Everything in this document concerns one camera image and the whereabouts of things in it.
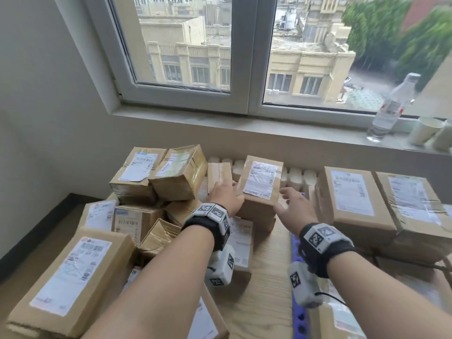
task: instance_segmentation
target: baseboard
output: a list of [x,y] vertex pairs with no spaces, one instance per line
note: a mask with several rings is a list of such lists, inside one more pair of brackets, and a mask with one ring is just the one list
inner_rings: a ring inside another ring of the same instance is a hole
[[79,204],[100,201],[98,198],[69,194],[48,215],[0,259],[0,282],[11,275],[47,235]]

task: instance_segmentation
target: table surface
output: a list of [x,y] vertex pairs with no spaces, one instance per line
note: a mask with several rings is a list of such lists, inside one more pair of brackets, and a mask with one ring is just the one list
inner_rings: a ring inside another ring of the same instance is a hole
[[271,233],[255,232],[249,282],[235,274],[227,287],[212,289],[231,339],[293,337],[292,296],[287,275],[290,255],[290,233],[277,217]]

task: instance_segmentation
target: hand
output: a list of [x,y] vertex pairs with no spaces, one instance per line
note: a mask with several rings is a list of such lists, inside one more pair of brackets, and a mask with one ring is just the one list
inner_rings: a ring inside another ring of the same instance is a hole
[[230,218],[240,210],[245,201],[244,195],[235,195],[233,187],[236,184],[237,182],[232,181],[232,179],[217,182],[207,197],[207,202],[217,203],[226,208]]
[[278,202],[274,206],[274,210],[291,233],[300,235],[304,226],[312,222],[319,222],[311,203],[301,193],[294,188],[282,188],[279,192],[287,200],[289,207],[284,209],[283,205]]

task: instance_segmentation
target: black wrist strap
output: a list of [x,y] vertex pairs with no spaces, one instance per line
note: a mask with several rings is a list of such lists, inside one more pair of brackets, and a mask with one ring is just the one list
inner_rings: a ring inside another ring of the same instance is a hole
[[215,221],[209,219],[206,216],[194,216],[185,222],[181,231],[183,231],[184,229],[186,229],[187,227],[189,227],[191,225],[199,225],[199,226],[205,227],[209,231],[211,231],[213,234],[213,239],[215,240],[213,250],[214,251],[223,251],[224,245],[226,244],[226,242],[229,238],[229,235],[230,235],[229,227],[227,228],[226,233],[224,235],[222,235],[220,233],[220,228],[218,227],[218,224]]
[[306,233],[319,222],[314,222],[305,226],[300,232],[300,246],[298,253],[303,257],[309,270],[320,278],[329,278],[326,266],[330,259],[347,251],[356,251],[351,243],[345,240],[337,241],[329,245],[326,251],[319,253],[304,237]]

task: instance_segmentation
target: paper cup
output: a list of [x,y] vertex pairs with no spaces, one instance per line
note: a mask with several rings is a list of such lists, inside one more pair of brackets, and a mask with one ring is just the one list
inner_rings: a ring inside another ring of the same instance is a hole
[[440,130],[433,140],[432,146],[438,150],[449,151],[452,147],[452,119],[444,122],[444,128]]
[[441,120],[432,117],[420,117],[413,127],[408,142],[412,145],[423,145],[444,127]]

